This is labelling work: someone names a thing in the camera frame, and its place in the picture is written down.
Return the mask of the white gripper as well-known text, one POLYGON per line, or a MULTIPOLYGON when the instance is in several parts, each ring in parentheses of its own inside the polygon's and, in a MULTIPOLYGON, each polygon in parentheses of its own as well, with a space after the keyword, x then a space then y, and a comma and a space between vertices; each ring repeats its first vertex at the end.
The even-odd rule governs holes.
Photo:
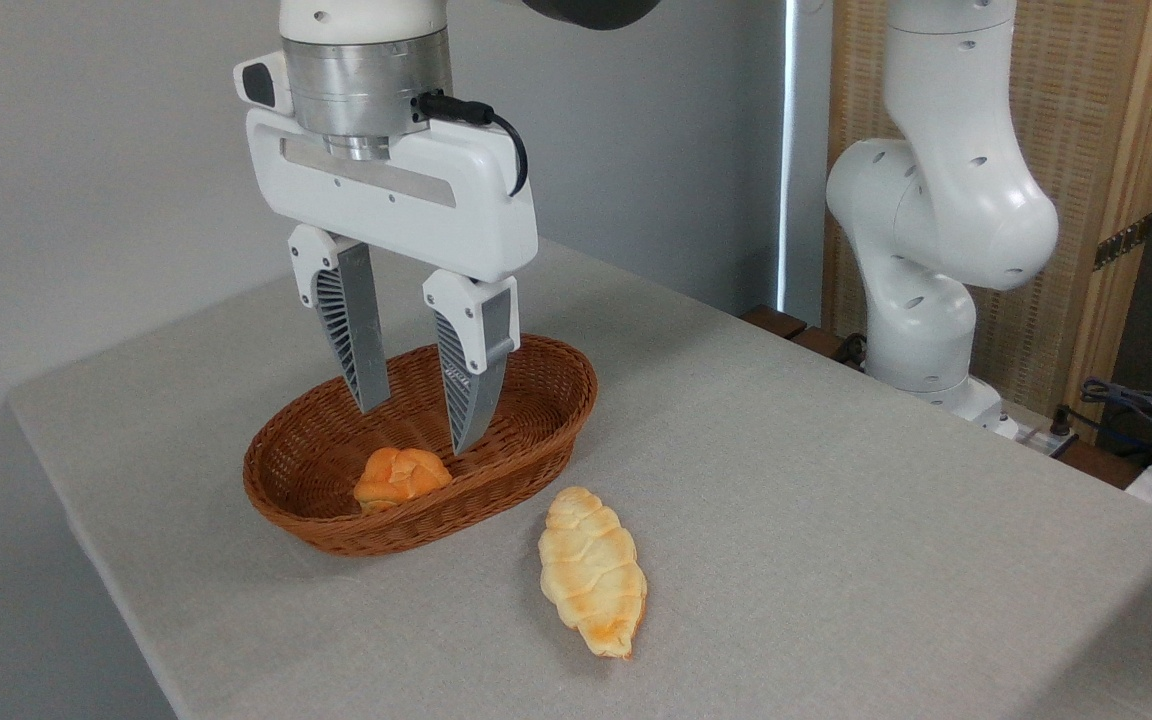
POLYGON ((444 268, 422 291, 435 316, 453 452, 465 454, 492 424, 508 356, 521 344, 517 282, 507 275, 538 253, 532 195, 515 187, 515 142, 498 129, 431 120, 393 141, 387 160, 338 158, 291 118, 283 55, 243 61, 234 83, 251 106, 247 138, 262 196, 306 223, 288 238, 294 278, 361 414, 391 397, 365 243, 444 268))

